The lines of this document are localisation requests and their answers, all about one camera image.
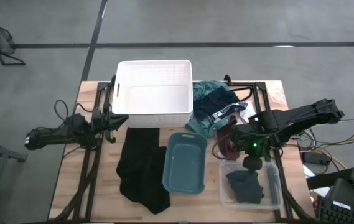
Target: power adapter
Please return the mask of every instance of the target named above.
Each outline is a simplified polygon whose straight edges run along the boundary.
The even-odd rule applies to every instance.
[[[308,162],[312,164],[329,165],[331,158],[325,154],[320,153],[303,153],[301,157],[302,162]]]

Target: clear plastic container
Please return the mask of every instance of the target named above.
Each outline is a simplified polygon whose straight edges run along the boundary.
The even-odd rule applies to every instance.
[[[241,161],[223,161],[219,166],[220,175],[220,200],[221,203],[234,209],[264,209],[274,210],[280,209],[282,202],[282,189],[281,181],[279,178],[279,170],[272,162],[264,162],[261,170],[257,170],[258,184],[263,188],[262,193],[264,197],[259,203],[238,202],[235,191],[232,189],[230,181],[228,180],[228,174],[234,171],[248,171],[247,168],[242,166]],[[242,187],[243,190],[253,190],[252,185],[249,187]],[[245,192],[258,194],[258,189],[255,192]]]

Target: basket handle hole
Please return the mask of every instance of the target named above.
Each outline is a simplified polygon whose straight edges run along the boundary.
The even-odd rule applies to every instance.
[[[117,93],[116,93],[117,97],[119,97],[119,91],[120,91],[120,83],[117,84]]]
[[[194,138],[195,136],[191,136],[189,134],[183,134],[182,137],[185,137],[185,138]]]

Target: white plastic basket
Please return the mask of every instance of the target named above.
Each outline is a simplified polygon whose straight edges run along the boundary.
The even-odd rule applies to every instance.
[[[112,100],[131,128],[183,127],[193,112],[192,65],[188,60],[120,62]]]

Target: teal cloth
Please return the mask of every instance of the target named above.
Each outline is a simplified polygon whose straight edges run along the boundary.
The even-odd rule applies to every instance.
[[[201,100],[204,96],[219,87],[223,87],[229,91],[229,88],[225,83],[217,80],[198,82],[193,86],[193,100]],[[206,138],[212,138],[214,137],[218,129],[224,127],[229,123],[230,116],[226,116],[216,123],[214,123],[214,120],[215,118],[210,115],[205,119],[199,121],[193,115],[190,121],[185,125],[185,127],[188,130],[191,130],[197,134],[201,134]]]

